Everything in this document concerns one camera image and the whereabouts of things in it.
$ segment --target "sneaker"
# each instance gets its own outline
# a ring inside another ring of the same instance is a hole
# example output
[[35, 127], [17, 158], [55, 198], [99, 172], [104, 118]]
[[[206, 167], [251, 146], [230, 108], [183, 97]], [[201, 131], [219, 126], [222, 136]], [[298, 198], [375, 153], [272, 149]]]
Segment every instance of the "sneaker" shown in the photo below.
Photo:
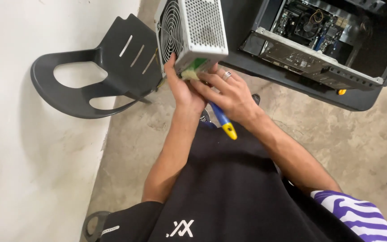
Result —
[[257, 93], [252, 95], [253, 100], [256, 102], [256, 105], [259, 105], [259, 102], [261, 102], [261, 96]]
[[207, 110], [203, 110], [200, 117], [201, 122], [210, 122], [210, 114]]

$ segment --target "forearm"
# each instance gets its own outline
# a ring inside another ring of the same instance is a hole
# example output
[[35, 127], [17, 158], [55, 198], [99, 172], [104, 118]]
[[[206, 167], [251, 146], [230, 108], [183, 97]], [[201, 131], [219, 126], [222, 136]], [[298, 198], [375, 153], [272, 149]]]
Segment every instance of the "forearm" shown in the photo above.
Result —
[[305, 193], [313, 190], [341, 192], [323, 166], [264, 112], [258, 112], [255, 122], [246, 128], [262, 142], [283, 175], [299, 189]]
[[176, 109], [164, 146], [144, 183], [142, 201], [164, 203], [185, 166], [199, 116]]

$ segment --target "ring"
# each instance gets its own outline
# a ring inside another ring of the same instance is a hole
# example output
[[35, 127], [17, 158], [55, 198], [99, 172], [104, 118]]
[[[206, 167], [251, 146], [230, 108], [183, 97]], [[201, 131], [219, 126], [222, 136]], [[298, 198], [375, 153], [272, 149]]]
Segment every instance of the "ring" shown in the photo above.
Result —
[[225, 74], [223, 75], [222, 79], [224, 81], [228, 80], [228, 78], [231, 76], [231, 73], [229, 71], [225, 72]]

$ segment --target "chair leg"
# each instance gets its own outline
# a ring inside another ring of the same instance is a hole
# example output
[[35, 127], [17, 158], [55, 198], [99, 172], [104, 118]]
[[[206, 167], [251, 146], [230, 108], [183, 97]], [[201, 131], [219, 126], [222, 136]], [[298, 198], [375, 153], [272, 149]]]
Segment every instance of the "chair leg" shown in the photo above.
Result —
[[[129, 97], [129, 98], [131, 98], [133, 100], [137, 100], [139, 98], [139, 97], [137, 97], [135, 95], [132, 95], [132, 93], [129, 93], [129, 92], [125, 93], [124, 96], [127, 96], [127, 97]], [[146, 103], [146, 104], [152, 103], [151, 101], [147, 100], [145, 97], [141, 98], [139, 101], [143, 102], [143, 103]]]

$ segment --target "concrete floor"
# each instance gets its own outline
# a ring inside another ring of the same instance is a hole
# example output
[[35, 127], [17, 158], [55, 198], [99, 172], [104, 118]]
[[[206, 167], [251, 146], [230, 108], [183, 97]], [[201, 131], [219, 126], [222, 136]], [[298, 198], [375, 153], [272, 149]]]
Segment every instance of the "concrete floor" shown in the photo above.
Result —
[[[143, 0], [138, 17], [153, 29], [159, 0]], [[268, 81], [240, 74], [263, 108], [309, 150], [343, 191], [373, 202], [387, 219], [387, 87], [366, 112], [347, 110]], [[161, 151], [175, 102], [167, 85], [112, 117], [107, 146], [88, 214], [118, 211], [140, 202], [143, 183]], [[129, 102], [117, 98], [116, 105]]]

